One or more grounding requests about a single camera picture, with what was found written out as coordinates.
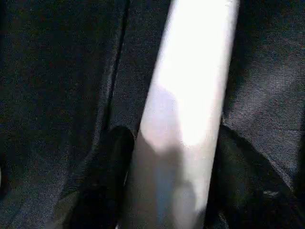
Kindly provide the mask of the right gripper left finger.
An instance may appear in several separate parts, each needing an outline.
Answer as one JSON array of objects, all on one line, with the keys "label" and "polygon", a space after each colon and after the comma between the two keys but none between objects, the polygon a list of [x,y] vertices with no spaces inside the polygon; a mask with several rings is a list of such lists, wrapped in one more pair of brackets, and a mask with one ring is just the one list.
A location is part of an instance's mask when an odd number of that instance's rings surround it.
[{"label": "right gripper left finger", "polygon": [[68,229],[114,229],[121,214],[134,136],[125,126],[104,134],[68,214]]}]

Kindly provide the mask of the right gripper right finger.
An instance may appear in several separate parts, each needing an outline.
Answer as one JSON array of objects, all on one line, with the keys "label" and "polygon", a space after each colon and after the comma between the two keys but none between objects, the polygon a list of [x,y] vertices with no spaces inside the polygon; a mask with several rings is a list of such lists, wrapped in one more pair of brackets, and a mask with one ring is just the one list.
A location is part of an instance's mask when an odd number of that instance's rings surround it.
[{"label": "right gripper right finger", "polygon": [[207,229],[302,229],[305,226],[305,121],[258,126],[254,141],[221,119]]}]

